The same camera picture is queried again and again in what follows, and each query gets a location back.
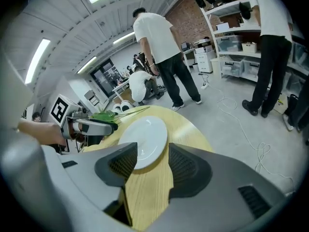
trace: window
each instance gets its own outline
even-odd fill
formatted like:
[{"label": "window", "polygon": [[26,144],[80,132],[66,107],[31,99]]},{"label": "window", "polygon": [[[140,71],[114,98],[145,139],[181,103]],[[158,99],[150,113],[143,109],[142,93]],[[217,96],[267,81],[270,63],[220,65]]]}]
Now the window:
[{"label": "window", "polygon": [[110,59],[98,65],[90,75],[107,97],[114,94],[112,90],[118,85],[118,80],[122,79]]}]

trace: brick wall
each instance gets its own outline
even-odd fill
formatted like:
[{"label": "brick wall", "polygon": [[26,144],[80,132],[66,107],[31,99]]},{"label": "brick wall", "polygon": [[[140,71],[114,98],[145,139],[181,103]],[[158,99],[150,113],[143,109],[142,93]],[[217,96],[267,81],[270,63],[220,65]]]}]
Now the brick wall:
[{"label": "brick wall", "polygon": [[[212,39],[205,17],[195,0],[179,0],[166,14],[166,19],[179,30],[182,42],[192,43],[206,36]],[[218,23],[216,17],[211,18],[212,25]]]}]

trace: white plate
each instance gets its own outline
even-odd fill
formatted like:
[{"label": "white plate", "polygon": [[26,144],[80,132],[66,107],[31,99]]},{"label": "white plate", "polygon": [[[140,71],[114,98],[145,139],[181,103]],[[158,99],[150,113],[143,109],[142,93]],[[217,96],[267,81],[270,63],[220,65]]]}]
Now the white plate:
[{"label": "white plate", "polygon": [[137,142],[138,156],[134,169],[153,163],[164,150],[168,139],[166,125],[158,117],[145,116],[134,121],[122,134],[119,145]]}]

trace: round table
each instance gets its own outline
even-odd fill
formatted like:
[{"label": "round table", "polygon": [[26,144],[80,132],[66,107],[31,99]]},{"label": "round table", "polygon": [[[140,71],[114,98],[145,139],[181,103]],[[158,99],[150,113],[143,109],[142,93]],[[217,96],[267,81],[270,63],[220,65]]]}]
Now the round table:
[{"label": "round table", "polygon": [[[127,112],[138,111],[146,106],[135,107]],[[150,166],[134,170],[126,183],[126,195],[133,228],[145,230],[168,206],[169,190],[173,187],[173,176],[169,168],[169,143],[177,143],[212,152],[204,135],[182,115],[160,106],[121,119],[118,130],[106,137],[99,145],[92,145],[84,152],[117,145],[125,129],[143,116],[161,118],[168,129],[168,141],[160,157]]]}]

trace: black pants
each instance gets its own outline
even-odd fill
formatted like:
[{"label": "black pants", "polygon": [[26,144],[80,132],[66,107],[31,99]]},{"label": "black pants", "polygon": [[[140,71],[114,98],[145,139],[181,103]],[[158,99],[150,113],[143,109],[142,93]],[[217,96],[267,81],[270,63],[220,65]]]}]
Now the black pants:
[{"label": "black pants", "polygon": [[152,97],[153,95],[158,95],[159,91],[158,91],[158,86],[156,85],[155,81],[150,79],[150,80],[146,80],[145,81],[145,87],[146,87],[146,94],[143,100],[148,99],[150,97]]},{"label": "black pants", "polygon": [[262,112],[268,114],[274,108],[282,91],[292,43],[284,36],[263,35],[261,38],[261,62],[258,81],[249,107],[252,111],[257,111],[262,105],[272,72],[271,88],[268,98],[262,106]]},{"label": "black pants", "polygon": [[174,74],[179,77],[192,100],[197,102],[201,100],[201,96],[198,93],[192,76],[182,61],[181,53],[158,63],[157,67],[162,77],[164,86],[166,87],[169,96],[174,103],[173,106],[179,107],[183,105],[183,100],[179,95],[180,90],[174,78]]},{"label": "black pants", "polygon": [[299,93],[295,109],[289,115],[289,124],[303,130],[309,124],[309,77]]}]

